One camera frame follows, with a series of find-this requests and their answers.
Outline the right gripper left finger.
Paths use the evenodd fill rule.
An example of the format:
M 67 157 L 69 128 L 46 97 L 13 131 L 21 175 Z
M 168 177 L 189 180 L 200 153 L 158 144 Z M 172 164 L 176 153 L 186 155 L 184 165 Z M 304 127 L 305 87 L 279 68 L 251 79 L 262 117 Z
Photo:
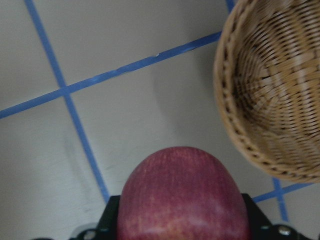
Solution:
M 95 228 L 87 228 L 69 240 L 116 240 L 120 195 L 111 196 Z

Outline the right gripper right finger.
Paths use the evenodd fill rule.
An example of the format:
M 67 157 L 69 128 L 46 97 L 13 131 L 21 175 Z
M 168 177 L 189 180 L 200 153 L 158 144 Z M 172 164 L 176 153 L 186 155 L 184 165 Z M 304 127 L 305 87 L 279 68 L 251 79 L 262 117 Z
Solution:
M 247 193 L 242 193 L 251 240 L 309 240 L 287 224 L 273 224 Z

